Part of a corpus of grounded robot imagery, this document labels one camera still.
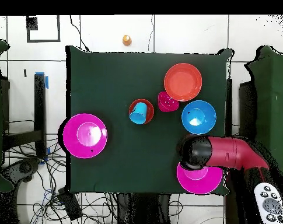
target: small red plate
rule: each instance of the small red plate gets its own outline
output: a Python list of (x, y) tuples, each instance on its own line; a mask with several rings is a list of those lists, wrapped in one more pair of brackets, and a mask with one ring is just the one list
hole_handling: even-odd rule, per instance
[(193, 99), (202, 85), (199, 70), (191, 64), (176, 64), (166, 73), (164, 87), (170, 97), (180, 102)]
[(153, 118), (153, 113), (154, 113), (154, 110), (153, 110), (153, 105), (151, 102), (149, 102), (148, 100), (145, 100), (145, 99), (138, 99), (138, 100), (134, 100), (132, 102), (132, 104), (130, 105), (129, 107), (129, 114), (133, 111), (133, 108), (136, 106), (136, 104), (138, 102), (143, 102), (147, 105), (148, 109), (146, 111), (146, 121), (143, 123), (143, 124), (147, 124), (150, 122), (150, 120), (152, 120)]

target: floor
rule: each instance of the floor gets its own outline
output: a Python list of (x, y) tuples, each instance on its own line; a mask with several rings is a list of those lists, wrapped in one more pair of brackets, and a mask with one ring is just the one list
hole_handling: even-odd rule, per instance
[[(220, 49), (231, 48), (235, 51), (231, 63), (233, 80), (233, 124), (239, 124), (238, 87), (250, 80), (244, 64), (252, 61), (256, 49), (261, 45), (271, 45), (283, 53), (283, 16), (268, 15), (115, 15), (115, 16), (60, 16), (60, 42), (27, 43), (25, 16), (0, 16), (0, 39), (6, 40), (10, 49), (0, 56), (0, 69), (8, 76), (10, 89), (10, 121), (33, 120), (34, 94), (33, 78), (35, 72), (48, 76), (47, 101), (47, 145), (54, 152), (57, 143), (57, 130), (65, 119), (65, 46), (82, 47), (82, 41), (91, 51), (138, 51), (145, 53), (217, 53)], [(30, 39), (57, 39), (57, 17), (37, 16), (38, 30), (30, 31)], [(125, 47), (123, 35), (132, 38), (132, 44)], [(10, 132), (33, 130), (33, 123), (12, 122)], [(233, 133), (238, 127), (233, 126)], [(55, 152), (57, 159), (64, 163), (64, 152)], [(5, 154), (5, 164), (12, 164), (20, 155), (15, 150)], [(48, 161), (57, 168), (53, 160)], [(53, 173), (57, 188), (65, 185), (65, 167)], [(18, 193), (18, 214), (21, 224), (41, 224), (39, 204), (47, 201), (45, 189), (50, 188), (49, 172), (45, 164), (39, 166), (39, 174), (32, 181), (22, 183)], [(82, 219), (70, 222), (69, 219), (44, 220), (43, 224), (96, 224), (89, 215), (108, 215), (109, 209), (103, 194), (78, 194), (79, 203), (85, 214)], [(217, 195), (173, 194), (170, 206), (172, 224), (225, 224), (224, 200)], [(60, 217), (65, 211), (57, 211)], [(111, 223), (108, 218), (98, 218), (103, 223)]]

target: blue plate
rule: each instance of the blue plate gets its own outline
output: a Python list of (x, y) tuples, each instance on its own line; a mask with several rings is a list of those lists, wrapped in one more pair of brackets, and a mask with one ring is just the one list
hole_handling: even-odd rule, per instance
[(195, 100), (185, 106), (181, 113), (181, 121), (188, 132), (202, 135), (214, 127), (216, 112), (206, 101)]

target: magenta cup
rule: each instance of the magenta cup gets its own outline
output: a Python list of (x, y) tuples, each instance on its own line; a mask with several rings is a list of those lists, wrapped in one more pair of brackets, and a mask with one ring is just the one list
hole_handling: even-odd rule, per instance
[(179, 102), (172, 99), (165, 91), (158, 94), (158, 107), (161, 111), (175, 111), (179, 108)]

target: blue cup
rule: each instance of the blue cup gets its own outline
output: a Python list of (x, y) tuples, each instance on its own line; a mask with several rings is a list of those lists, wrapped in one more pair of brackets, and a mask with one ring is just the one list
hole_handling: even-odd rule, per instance
[(181, 121), (188, 132), (202, 135), (214, 127), (216, 112), (212, 105), (206, 101), (192, 101), (185, 106), (181, 114)]
[(144, 124), (148, 106), (143, 102), (138, 102), (130, 113), (130, 120), (136, 124)]

